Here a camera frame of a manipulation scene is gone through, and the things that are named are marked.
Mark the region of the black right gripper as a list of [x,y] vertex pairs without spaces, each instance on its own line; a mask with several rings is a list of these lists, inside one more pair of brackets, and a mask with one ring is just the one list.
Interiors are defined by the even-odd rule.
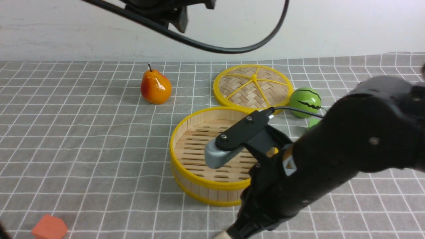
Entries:
[[263,230],[273,230],[287,220],[278,212],[282,181],[297,170],[288,136],[266,125],[245,143],[257,160],[249,170],[250,185],[242,192],[236,221],[226,230],[231,239],[247,239]]

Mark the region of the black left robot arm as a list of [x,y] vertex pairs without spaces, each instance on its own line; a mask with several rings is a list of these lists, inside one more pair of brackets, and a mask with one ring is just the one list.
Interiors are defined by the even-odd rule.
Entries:
[[169,24],[181,33],[185,33],[188,17],[187,6],[204,4],[214,9],[215,0],[122,0],[125,9],[168,28]]

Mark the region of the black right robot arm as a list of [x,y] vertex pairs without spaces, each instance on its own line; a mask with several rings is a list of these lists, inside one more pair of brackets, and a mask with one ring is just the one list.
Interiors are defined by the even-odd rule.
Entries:
[[361,82],[293,142],[268,124],[271,109],[228,129],[226,149],[245,147],[257,160],[238,216],[219,238],[248,239],[283,222],[359,172],[424,172],[424,82],[387,75]]

